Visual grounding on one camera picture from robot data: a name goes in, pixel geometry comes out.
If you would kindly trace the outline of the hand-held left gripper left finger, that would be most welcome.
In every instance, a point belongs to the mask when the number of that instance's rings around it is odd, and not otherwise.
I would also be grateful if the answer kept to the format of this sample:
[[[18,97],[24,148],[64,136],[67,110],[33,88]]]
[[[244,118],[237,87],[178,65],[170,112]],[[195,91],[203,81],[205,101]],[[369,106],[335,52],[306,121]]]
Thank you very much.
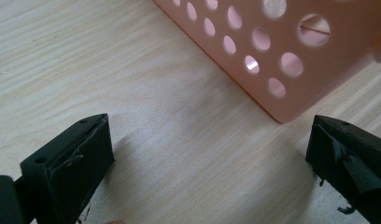
[[[38,224],[75,224],[113,156],[107,114],[81,119],[21,162]]]

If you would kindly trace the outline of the pink perforated plastic basket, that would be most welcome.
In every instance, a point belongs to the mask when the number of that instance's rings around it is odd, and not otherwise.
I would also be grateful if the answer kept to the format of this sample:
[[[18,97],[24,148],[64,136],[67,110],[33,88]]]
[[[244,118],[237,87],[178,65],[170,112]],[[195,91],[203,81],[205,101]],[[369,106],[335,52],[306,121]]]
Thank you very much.
[[[154,0],[274,119],[381,63],[381,0]]]

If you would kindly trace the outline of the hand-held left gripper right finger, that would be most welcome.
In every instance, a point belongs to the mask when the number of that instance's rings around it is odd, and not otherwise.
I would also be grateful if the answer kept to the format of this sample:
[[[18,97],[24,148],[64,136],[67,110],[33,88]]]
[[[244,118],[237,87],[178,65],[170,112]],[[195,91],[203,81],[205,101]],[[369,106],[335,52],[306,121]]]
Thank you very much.
[[[381,138],[316,115],[305,160],[321,183],[329,183],[347,200],[339,212],[359,212],[371,224],[381,224]]]

